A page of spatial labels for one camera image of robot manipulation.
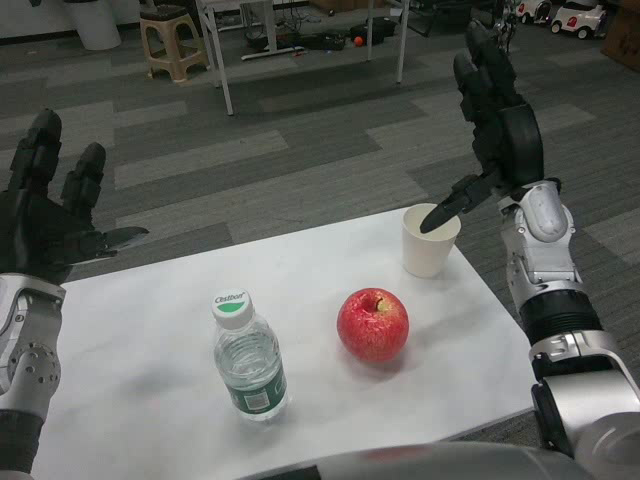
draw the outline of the green label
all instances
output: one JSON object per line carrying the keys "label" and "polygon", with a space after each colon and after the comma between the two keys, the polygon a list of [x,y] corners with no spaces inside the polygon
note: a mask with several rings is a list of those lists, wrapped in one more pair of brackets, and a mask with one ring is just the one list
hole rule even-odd
{"label": "green label", "polygon": [[287,391],[287,379],[284,377],[282,363],[278,373],[266,385],[255,390],[238,390],[227,385],[233,404],[244,413],[259,415],[273,410],[284,398]]}

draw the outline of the white toy car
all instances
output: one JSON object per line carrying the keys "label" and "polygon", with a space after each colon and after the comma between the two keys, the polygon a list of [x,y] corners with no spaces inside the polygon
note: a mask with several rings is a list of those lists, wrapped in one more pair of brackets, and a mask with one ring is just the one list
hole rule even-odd
{"label": "white toy car", "polygon": [[584,40],[590,35],[604,36],[604,23],[607,12],[597,0],[571,0],[565,3],[551,22],[551,33],[577,32],[578,38]]}
{"label": "white toy car", "polygon": [[516,17],[522,23],[537,23],[546,25],[551,13],[550,0],[522,0],[516,8]]}

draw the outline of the plastic water bottle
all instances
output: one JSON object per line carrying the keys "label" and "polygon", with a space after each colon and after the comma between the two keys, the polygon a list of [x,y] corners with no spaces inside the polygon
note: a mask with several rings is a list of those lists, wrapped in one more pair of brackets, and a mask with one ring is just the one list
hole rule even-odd
{"label": "plastic water bottle", "polygon": [[261,422],[287,404],[287,380],[278,339],[253,308],[246,290],[219,292],[213,300],[218,324],[214,357],[235,407],[243,417]]}

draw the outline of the robotic arm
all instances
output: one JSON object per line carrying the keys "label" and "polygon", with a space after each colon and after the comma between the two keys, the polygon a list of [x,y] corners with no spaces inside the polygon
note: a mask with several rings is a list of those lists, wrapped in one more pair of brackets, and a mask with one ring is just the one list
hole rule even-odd
{"label": "robotic arm", "polygon": [[538,381],[531,393],[544,445],[598,478],[637,478],[640,390],[571,259],[573,217],[560,201],[560,181],[544,179],[535,115],[516,93],[515,72],[494,38],[472,22],[466,40],[471,60],[458,54],[454,72],[483,171],[455,184],[421,230],[473,210],[492,193],[499,198],[507,282],[531,343]]}
{"label": "robotic arm", "polygon": [[148,233],[137,227],[101,233],[93,227],[91,210],[105,162],[97,143],[67,175],[63,205],[47,198],[61,130],[51,110],[38,115],[18,144],[9,187],[0,193],[0,472],[10,478],[30,478],[60,382],[60,284],[73,265],[113,257]]}

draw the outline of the paper cup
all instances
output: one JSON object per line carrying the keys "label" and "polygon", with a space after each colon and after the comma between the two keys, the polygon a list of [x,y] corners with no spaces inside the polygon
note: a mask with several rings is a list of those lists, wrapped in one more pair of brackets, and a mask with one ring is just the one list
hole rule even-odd
{"label": "paper cup", "polygon": [[436,208],[421,203],[409,208],[402,217],[402,264],[416,277],[428,278],[444,268],[449,252],[460,232],[460,219],[453,217],[427,234],[420,233],[420,224]]}

